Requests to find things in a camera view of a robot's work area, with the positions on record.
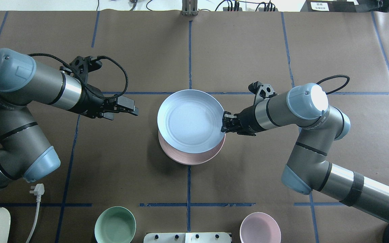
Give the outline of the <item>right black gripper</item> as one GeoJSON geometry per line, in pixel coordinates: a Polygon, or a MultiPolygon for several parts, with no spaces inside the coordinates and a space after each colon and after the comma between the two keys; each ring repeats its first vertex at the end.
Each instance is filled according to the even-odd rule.
{"type": "Polygon", "coordinates": [[[271,85],[263,84],[259,81],[248,85],[248,90],[255,94],[253,105],[234,115],[230,112],[224,112],[221,132],[255,136],[256,133],[267,130],[262,127],[261,123],[258,121],[258,118],[268,117],[266,107],[260,109],[260,115],[255,114],[255,109],[259,104],[266,105],[266,101],[276,96],[277,93],[271,85]]]}

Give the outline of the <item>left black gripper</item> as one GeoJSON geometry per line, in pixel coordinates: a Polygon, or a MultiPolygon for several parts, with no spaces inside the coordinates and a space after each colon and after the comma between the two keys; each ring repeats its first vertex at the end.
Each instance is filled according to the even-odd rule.
{"type": "Polygon", "coordinates": [[[100,96],[103,96],[102,91],[87,83],[88,74],[102,67],[102,59],[113,61],[106,56],[77,56],[70,63],[70,67],[74,70],[74,78],[81,84],[81,93],[79,100],[68,111],[89,118],[98,117],[107,120],[114,120],[114,115],[117,113],[138,116],[139,109],[135,108],[134,100],[124,96],[102,99],[100,98],[100,96]]]}

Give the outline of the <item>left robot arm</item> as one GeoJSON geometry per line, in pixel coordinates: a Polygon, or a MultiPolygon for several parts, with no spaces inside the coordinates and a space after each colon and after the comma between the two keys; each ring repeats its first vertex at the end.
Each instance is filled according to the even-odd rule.
{"type": "Polygon", "coordinates": [[[113,120],[116,113],[137,116],[134,100],[124,97],[128,74],[108,56],[77,56],[67,63],[46,53],[22,54],[0,48],[0,190],[23,178],[36,182],[60,167],[60,159],[28,109],[35,101],[89,118],[113,120]],[[123,92],[105,97],[88,74],[114,63],[124,74],[123,92]]]}

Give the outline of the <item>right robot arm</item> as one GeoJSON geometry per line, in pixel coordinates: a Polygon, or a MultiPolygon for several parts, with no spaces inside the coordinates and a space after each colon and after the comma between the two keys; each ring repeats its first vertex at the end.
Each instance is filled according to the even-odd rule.
{"type": "Polygon", "coordinates": [[[295,192],[312,190],[338,200],[389,223],[389,186],[326,160],[335,140],[350,131],[350,119],[329,105],[320,85],[308,83],[277,94],[269,84],[254,82],[252,106],[232,115],[224,112],[222,132],[254,136],[295,124],[301,128],[281,176],[282,183],[295,192]]]}

